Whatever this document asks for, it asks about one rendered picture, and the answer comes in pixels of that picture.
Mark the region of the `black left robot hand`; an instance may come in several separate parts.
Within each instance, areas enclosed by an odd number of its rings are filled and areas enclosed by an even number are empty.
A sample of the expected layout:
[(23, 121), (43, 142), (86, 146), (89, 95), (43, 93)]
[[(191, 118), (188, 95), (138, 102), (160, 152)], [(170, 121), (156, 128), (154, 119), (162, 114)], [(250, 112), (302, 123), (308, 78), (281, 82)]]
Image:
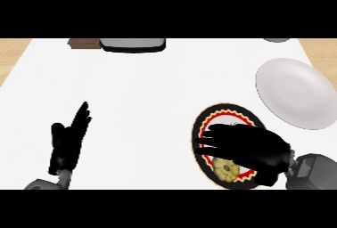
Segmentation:
[(63, 170), (73, 171), (79, 163), (82, 143), (91, 124), (89, 103), (83, 102), (71, 126), (52, 124), (52, 145), (49, 174), (60, 175)]

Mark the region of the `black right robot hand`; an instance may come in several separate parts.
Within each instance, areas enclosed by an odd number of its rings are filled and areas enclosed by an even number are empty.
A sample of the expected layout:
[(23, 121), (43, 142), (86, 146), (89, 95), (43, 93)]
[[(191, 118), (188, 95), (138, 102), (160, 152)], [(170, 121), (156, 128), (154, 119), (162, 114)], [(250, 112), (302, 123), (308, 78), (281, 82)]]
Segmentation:
[(272, 187), (278, 175), (289, 172), (295, 157), (292, 145), (261, 127), (215, 124), (196, 142), (206, 145), (196, 149), (196, 153), (232, 160), (241, 167), (258, 171), (258, 185)]

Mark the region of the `yellow squash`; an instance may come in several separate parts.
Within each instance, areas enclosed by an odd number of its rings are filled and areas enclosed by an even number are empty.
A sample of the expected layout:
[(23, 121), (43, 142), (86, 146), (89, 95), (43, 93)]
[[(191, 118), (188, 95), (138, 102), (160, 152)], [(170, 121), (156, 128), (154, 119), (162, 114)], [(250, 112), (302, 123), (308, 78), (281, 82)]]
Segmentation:
[(232, 160), (215, 158), (213, 159), (213, 173), (221, 181), (231, 183), (237, 180), (240, 175), (240, 166)]

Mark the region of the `black patterned plate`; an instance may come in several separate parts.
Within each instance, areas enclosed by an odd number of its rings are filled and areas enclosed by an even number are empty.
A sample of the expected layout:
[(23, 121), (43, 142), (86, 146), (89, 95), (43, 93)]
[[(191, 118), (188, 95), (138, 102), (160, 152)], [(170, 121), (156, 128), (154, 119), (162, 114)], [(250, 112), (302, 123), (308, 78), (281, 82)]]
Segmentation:
[[(255, 113), (232, 103), (216, 104), (198, 114), (193, 128), (193, 139), (201, 137), (203, 133), (210, 130), (210, 126), (215, 124), (244, 124), (265, 128), (265, 125)], [(196, 154), (198, 167), (206, 176), (219, 186), (228, 190), (250, 190), (259, 187), (256, 184), (258, 171), (246, 167), (240, 167), (240, 175), (234, 182), (227, 183), (221, 181), (213, 173), (213, 159), (213, 156)]]

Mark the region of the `plain white plate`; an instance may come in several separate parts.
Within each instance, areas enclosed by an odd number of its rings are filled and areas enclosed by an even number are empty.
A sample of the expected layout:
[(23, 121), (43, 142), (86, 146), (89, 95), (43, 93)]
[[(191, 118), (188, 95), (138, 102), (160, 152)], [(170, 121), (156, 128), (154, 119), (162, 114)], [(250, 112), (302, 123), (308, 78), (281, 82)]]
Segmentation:
[(337, 121), (337, 91), (302, 61), (266, 61), (256, 73), (256, 89), (269, 111), (290, 125), (321, 130)]

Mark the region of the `brown wooden block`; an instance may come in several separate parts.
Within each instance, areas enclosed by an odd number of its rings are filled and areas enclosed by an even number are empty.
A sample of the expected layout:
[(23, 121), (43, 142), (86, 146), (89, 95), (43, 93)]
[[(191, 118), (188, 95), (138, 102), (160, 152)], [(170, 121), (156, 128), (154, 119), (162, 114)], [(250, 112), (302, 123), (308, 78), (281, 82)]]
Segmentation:
[(101, 40), (98, 38), (70, 38), (67, 44), (73, 49), (101, 49)]

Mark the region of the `grey black-rimmed appliance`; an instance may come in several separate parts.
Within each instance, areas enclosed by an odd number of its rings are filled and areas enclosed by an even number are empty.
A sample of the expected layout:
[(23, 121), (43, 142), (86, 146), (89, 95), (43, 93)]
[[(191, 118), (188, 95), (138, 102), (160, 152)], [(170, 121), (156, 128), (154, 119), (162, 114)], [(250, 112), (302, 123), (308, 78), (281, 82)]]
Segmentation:
[(102, 38), (102, 49), (116, 53), (156, 53), (166, 48), (164, 38)]

